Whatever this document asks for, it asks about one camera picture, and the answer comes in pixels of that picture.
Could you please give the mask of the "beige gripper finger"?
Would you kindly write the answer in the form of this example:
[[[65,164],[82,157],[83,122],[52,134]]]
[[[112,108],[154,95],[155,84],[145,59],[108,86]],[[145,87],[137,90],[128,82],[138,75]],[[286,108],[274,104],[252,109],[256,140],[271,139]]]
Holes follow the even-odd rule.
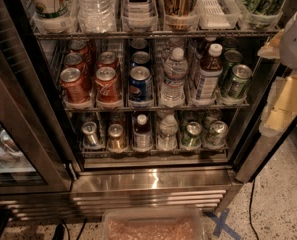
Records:
[[[268,42],[266,42],[257,52],[259,57],[265,59],[279,59],[280,58],[280,43],[284,30],[281,29]]]
[[[266,137],[282,134],[297,116],[297,73],[273,82],[261,115],[259,132]]]

